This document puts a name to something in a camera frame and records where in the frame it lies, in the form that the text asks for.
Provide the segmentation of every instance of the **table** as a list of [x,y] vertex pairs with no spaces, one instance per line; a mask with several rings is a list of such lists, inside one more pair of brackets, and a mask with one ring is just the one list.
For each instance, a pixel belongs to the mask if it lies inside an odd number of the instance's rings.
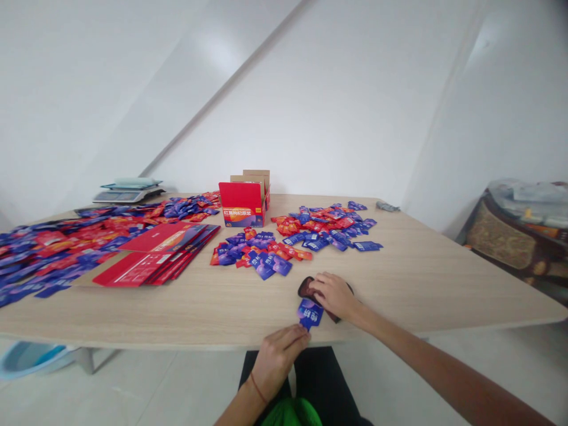
[[[568,316],[554,300],[406,214],[376,209],[374,198],[274,194],[262,230],[273,231],[281,241],[270,217],[297,212],[300,205],[346,205],[350,199],[369,207],[360,212],[364,219],[378,222],[370,235],[357,239],[381,243],[381,251],[342,253],[329,246],[314,253],[311,262],[293,260],[287,277],[276,274],[262,281],[252,269],[209,265],[213,248],[242,230],[222,226],[176,281],[141,288],[93,283],[120,254],[49,299],[29,296],[0,309],[0,335],[81,347],[255,347],[267,334],[298,322],[298,286],[306,276],[325,270],[344,277],[362,302],[424,337],[462,328],[543,324]],[[204,223],[224,225],[222,214]],[[349,323],[336,325],[324,315],[312,330],[311,344],[363,336]]]

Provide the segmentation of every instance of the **white floor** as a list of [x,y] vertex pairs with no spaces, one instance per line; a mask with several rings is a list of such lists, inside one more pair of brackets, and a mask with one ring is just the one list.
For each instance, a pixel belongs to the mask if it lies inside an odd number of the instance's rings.
[[[468,331],[431,343],[568,425],[568,322]],[[0,351],[10,345],[0,341]],[[466,424],[379,343],[334,347],[361,413],[375,425]],[[244,352],[100,350],[93,376],[71,365],[0,382],[6,425],[211,425],[233,397]]]

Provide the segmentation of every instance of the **hand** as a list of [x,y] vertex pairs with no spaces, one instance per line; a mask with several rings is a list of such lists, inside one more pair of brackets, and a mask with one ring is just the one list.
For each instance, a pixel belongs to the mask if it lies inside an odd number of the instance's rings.
[[300,324],[283,328],[264,338],[252,375],[265,400],[270,401],[276,396],[294,361],[308,347],[310,338],[308,330]]
[[315,276],[309,287],[316,290],[314,297],[324,309],[346,321],[353,322],[361,303],[351,293],[343,278],[322,272]]

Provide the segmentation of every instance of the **pile of packets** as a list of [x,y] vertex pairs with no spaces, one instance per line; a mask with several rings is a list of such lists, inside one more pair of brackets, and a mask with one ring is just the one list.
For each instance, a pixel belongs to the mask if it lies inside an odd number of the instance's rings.
[[155,225],[186,219],[201,222],[219,213],[219,192],[162,203],[81,209],[78,219],[20,226],[0,234],[0,307],[36,293],[39,298],[69,283],[117,253]]
[[372,241],[351,242],[351,238],[358,235],[369,235],[369,229],[377,224],[374,219],[363,220],[356,212],[360,210],[367,207],[354,201],[350,201],[347,208],[340,203],[328,208],[301,206],[299,214],[290,213],[272,221],[277,224],[278,232],[287,237],[283,242],[289,246],[302,241],[302,247],[312,251],[320,251],[330,244],[341,251],[348,247],[358,251],[382,249],[381,244]]
[[291,258],[302,261],[312,260],[308,251],[297,250],[283,243],[277,243],[274,234],[261,232],[257,234],[252,228],[245,228],[243,233],[226,239],[213,250],[211,265],[253,266],[260,277],[265,280],[276,272],[288,275],[292,268]]
[[293,245],[302,242],[302,247],[312,251],[320,251],[332,245],[340,251],[348,247],[358,251],[380,250],[383,246],[372,241],[351,242],[358,235],[369,235],[369,229],[377,224],[373,219],[363,220],[356,211],[367,210],[362,204],[354,201],[343,208],[337,203],[328,208],[300,207],[300,213],[290,216],[272,218],[277,230],[287,238],[277,243],[274,234],[261,232],[257,234],[252,228],[245,228],[243,233],[226,239],[213,251],[211,265],[253,266],[263,280],[276,272],[286,276],[292,268],[290,259],[312,260],[312,253],[299,250]]

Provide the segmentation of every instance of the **black pants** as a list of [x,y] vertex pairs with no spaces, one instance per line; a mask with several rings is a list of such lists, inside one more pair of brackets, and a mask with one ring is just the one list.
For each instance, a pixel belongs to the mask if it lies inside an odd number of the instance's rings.
[[[258,353],[248,351],[245,355],[239,388],[249,378]],[[361,418],[331,347],[305,349],[296,359],[294,368],[296,397],[308,400],[318,412],[324,426],[370,425],[367,420]],[[290,383],[286,379],[255,425],[260,425],[278,402],[291,396]]]

